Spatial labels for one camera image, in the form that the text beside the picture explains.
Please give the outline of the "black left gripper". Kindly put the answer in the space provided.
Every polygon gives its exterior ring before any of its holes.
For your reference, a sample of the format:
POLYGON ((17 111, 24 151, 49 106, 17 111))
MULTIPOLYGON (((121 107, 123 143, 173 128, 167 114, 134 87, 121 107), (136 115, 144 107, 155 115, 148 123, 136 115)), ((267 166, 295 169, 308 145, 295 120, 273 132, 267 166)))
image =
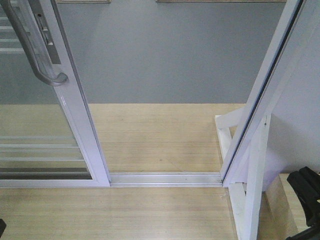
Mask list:
POLYGON ((2 237, 6 227, 7 227, 6 222, 1 218, 0 219, 0 238, 2 237))

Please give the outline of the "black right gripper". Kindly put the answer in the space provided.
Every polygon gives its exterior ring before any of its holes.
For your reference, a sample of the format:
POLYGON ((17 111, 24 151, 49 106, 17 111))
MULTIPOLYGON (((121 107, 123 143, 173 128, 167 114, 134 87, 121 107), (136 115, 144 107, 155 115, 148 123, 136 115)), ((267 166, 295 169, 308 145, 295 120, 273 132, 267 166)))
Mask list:
POLYGON ((287 177, 303 208, 308 229, 288 240, 318 240, 320 238, 320 175, 305 166, 287 177))

